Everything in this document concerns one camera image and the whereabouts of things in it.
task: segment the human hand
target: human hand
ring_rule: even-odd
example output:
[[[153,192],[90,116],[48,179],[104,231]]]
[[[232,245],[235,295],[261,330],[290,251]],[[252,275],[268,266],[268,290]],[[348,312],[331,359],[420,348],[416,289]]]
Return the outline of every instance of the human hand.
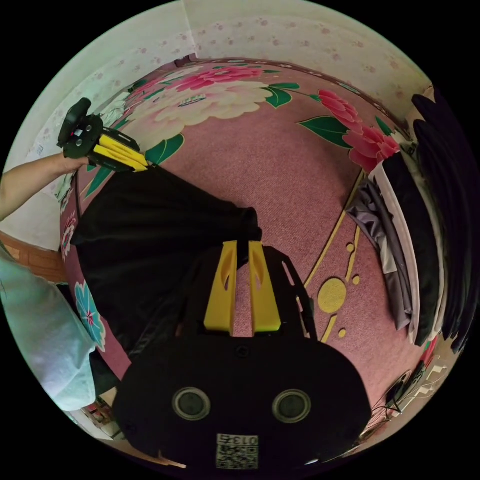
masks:
[[[82,158],[65,158],[63,153],[58,154],[57,166],[59,175],[72,174],[88,164],[89,159],[85,156]]]

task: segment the gray cloth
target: gray cloth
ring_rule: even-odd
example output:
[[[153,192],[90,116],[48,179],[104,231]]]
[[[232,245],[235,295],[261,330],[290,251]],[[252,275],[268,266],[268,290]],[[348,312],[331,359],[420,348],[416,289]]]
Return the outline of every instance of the gray cloth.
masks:
[[[397,330],[412,319],[412,290],[397,230],[378,187],[368,178],[358,186],[346,213],[380,255],[390,308]]]

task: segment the white wall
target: white wall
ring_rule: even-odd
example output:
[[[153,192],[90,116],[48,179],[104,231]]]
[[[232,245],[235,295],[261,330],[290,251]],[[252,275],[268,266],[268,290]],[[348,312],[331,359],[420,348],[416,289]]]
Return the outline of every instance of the white wall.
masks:
[[[423,93],[430,84],[388,40],[308,1],[174,1],[121,23],[76,55],[33,105],[5,170],[57,153],[65,113],[81,97],[92,100],[94,111],[160,65],[193,53],[201,59],[283,60],[320,70],[350,81],[402,119],[411,108],[412,95]],[[0,222],[0,230],[57,250],[59,214],[59,205],[47,188]]]

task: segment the black cloth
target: black cloth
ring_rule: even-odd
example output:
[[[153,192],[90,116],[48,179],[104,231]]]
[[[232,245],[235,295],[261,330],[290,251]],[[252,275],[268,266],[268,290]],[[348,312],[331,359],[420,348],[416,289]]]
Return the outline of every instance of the black cloth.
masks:
[[[260,241],[253,208],[239,208],[161,167],[118,172],[79,220],[71,243],[99,313],[131,360],[175,334],[183,281],[200,254]]]
[[[435,325],[439,301],[440,266],[437,242],[429,212],[401,153],[383,163],[410,232],[418,270],[420,318],[415,345],[422,346]]]
[[[424,118],[414,122],[418,158],[435,191],[444,217],[448,244],[448,296],[445,339],[460,351],[469,337],[480,304],[480,170],[462,126],[437,88],[435,102],[414,95]]]

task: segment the human arm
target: human arm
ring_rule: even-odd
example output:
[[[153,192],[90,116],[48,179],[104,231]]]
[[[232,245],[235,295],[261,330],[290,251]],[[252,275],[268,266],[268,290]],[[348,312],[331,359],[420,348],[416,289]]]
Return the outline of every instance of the human arm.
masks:
[[[47,156],[12,168],[0,180],[0,222],[57,178],[88,165],[87,158]]]

